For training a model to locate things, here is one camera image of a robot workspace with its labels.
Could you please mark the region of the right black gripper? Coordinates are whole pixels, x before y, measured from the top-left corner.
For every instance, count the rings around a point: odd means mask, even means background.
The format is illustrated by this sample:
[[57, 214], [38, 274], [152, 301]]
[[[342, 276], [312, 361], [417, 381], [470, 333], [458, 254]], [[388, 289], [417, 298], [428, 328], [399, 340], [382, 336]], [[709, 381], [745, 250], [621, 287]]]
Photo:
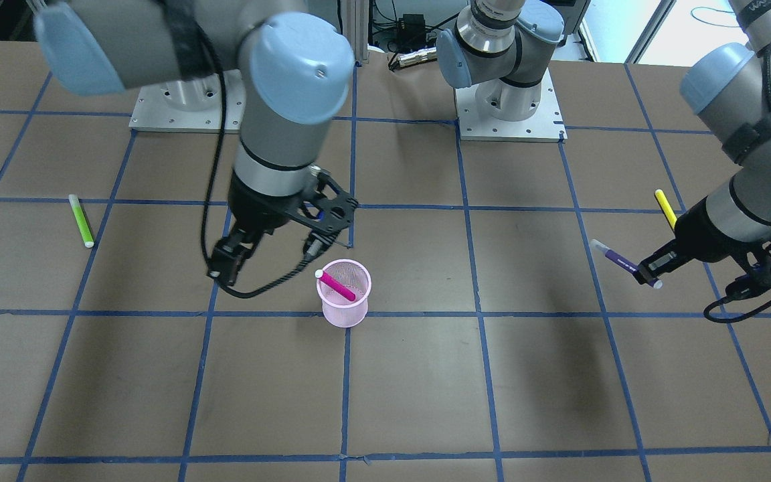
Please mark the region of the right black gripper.
[[206, 259], [206, 275], [220, 286], [234, 287], [247, 260], [263, 237], [289, 222], [300, 223], [309, 234], [302, 247], [303, 262], [326, 253], [341, 232], [354, 222], [359, 202], [327, 171], [306, 174], [302, 189], [288, 196], [260, 194], [233, 174], [228, 204], [232, 229], [212, 247]]

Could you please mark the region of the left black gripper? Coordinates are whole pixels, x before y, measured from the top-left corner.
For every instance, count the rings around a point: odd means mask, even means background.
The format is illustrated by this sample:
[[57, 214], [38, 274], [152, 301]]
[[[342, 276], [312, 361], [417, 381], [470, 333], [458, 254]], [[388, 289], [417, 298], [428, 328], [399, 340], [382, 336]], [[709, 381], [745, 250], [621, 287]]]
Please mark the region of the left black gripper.
[[661, 275], [691, 260], [731, 258], [744, 273], [725, 288], [725, 300], [746, 300], [771, 290], [771, 225], [740, 210], [731, 197], [707, 197], [677, 219], [673, 240], [639, 262], [633, 272], [641, 285], [662, 287]]

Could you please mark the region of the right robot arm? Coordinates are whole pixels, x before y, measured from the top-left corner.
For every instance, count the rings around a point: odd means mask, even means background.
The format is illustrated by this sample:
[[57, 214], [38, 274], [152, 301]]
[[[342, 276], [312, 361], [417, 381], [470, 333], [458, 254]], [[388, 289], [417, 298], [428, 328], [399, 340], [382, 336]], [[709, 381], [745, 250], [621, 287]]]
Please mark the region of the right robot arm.
[[[358, 202], [316, 165], [355, 71], [348, 39], [303, 1], [54, 1], [33, 18], [35, 39], [64, 88], [99, 96], [176, 80], [218, 82], [218, 170], [230, 109], [229, 72], [244, 103], [228, 190], [233, 225], [208, 250], [206, 275], [250, 299], [300, 274], [354, 222]], [[296, 222], [302, 259], [252, 292], [234, 289], [261, 240]]]

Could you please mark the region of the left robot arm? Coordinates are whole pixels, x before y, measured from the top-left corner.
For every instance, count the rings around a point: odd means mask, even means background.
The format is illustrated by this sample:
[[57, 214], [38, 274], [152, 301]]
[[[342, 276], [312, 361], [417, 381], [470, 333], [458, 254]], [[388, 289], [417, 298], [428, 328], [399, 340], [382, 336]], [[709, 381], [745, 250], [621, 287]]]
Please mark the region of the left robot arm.
[[[680, 94], [738, 172], [677, 218], [673, 240], [630, 272], [654, 286], [691, 260], [734, 259], [743, 274], [732, 300], [771, 289], [771, 1], [732, 1], [747, 42], [717, 47], [685, 74]], [[453, 88], [492, 82], [487, 109], [498, 118], [511, 95], [539, 90], [561, 15], [539, 1], [473, 1], [438, 34], [442, 76]]]

